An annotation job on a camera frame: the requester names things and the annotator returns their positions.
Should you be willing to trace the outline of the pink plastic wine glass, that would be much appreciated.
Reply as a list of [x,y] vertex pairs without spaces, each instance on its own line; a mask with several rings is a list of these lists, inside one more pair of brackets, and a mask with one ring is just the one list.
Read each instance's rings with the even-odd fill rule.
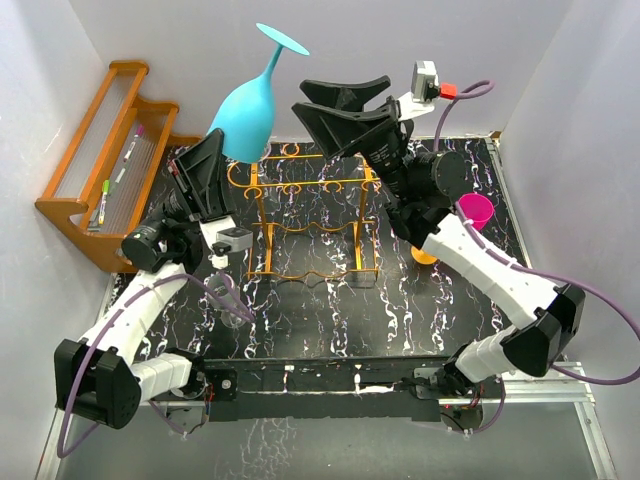
[[483,230],[495,214],[492,201],[478,193],[464,194],[458,203],[465,217],[473,221],[473,227],[477,231]]

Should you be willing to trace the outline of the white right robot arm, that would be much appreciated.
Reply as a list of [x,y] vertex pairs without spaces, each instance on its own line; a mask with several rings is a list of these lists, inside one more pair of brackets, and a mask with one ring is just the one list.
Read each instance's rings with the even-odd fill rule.
[[429,384],[466,397],[505,372],[544,376],[577,332],[584,291],[526,272],[478,234],[460,205],[468,191],[463,157],[411,152],[413,123],[393,97],[365,111],[389,85],[387,76],[359,84],[304,80],[300,89],[308,100],[292,110],[324,156],[365,159],[393,196],[385,210],[397,237],[453,268],[510,320],[509,328],[457,350]]

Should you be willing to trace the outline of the blue plastic wine glass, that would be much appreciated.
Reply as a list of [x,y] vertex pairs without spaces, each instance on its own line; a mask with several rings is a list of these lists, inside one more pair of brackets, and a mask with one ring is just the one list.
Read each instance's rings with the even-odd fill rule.
[[288,49],[302,56],[310,52],[285,33],[263,23],[256,27],[276,44],[264,70],[253,79],[236,87],[220,105],[208,130],[224,133],[223,154],[233,161],[258,163],[268,144],[275,124],[276,103],[272,76],[280,55]]

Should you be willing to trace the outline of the orange plastic wine glass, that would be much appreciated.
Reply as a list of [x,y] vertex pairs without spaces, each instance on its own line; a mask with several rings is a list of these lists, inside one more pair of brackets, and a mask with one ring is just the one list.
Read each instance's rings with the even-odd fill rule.
[[438,259],[430,254],[425,253],[414,246],[411,247],[412,258],[421,265],[432,265],[438,261]]

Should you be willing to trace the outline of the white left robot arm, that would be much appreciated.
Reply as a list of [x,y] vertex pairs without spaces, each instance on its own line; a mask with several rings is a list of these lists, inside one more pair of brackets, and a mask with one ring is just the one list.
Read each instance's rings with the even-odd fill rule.
[[169,165],[174,187],[122,242],[138,272],[109,311],[78,340],[54,352],[56,406],[114,429],[126,426],[140,403],[175,390],[200,396],[207,376],[191,354],[169,353],[136,363],[139,344],[186,283],[205,253],[221,260],[244,248],[236,224],[216,128]]

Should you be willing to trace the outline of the clear wine glass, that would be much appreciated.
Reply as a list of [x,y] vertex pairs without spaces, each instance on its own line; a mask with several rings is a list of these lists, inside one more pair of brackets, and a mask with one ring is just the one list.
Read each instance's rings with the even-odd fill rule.
[[218,272],[207,278],[205,284],[215,292],[214,296],[207,295],[207,300],[219,313],[222,324],[230,329],[242,327],[247,322],[246,311],[234,280],[228,274]]

